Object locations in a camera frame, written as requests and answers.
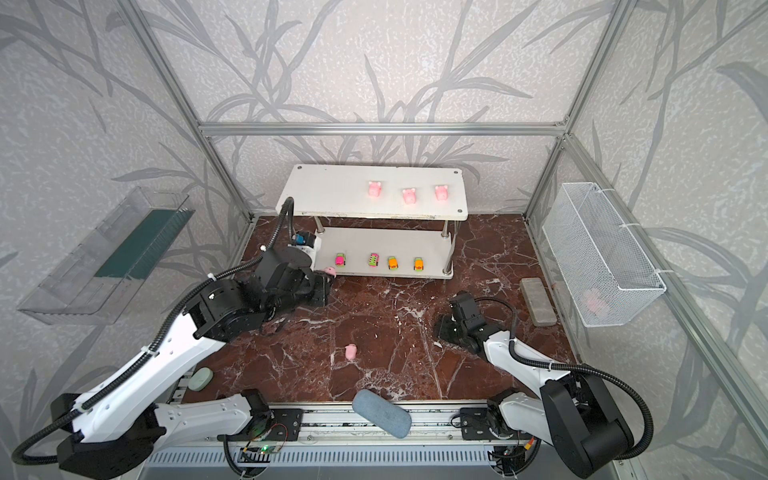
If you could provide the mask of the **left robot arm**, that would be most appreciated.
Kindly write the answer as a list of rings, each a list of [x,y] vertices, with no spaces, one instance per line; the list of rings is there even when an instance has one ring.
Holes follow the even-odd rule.
[[[113,479],[163,447],[260,435],[272,413],[256,390],[186,406],[160,405],[157,399],[242,334],[298,306],[327,305],[333,279],[313,270],[311,256],[297,247],[269,248],[238,268],[209,275],[114,375],[88,392],[58,397],[51,424],[22,441],[12,462],[55,464],[89,479]]]

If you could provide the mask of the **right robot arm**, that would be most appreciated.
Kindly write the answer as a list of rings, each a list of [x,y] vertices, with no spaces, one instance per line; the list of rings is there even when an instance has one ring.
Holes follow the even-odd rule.
[[[461,291],[434,328],[438,339],[462,348],[513,376],[526,391],[505,391],[485,408],[465,407],[455,425],[466,440],[519,441],[490,452],[501,474],[532,463],[541,445],[554,448],[577,477],[586,479],[614,460],[644,453],[655,433],[651,410],[626,382],[587,364],[558,362],[519,340],[515,325],[487,319],[483,298]]]

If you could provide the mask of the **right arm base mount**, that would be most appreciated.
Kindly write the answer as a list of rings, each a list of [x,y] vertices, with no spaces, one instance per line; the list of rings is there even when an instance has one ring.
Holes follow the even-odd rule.
[[[458,429],[465,441],[512,441],[525,443],[532,436],[524,431],[511,430],[498,413],[488,407],[464,407],[454,414],[449,424]]]

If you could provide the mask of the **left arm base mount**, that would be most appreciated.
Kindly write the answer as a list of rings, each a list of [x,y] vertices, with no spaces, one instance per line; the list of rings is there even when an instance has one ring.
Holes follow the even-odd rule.
[[[294,442],[299,438],[304,411],[279,408],[251,420],[242,431],[246,440]]]

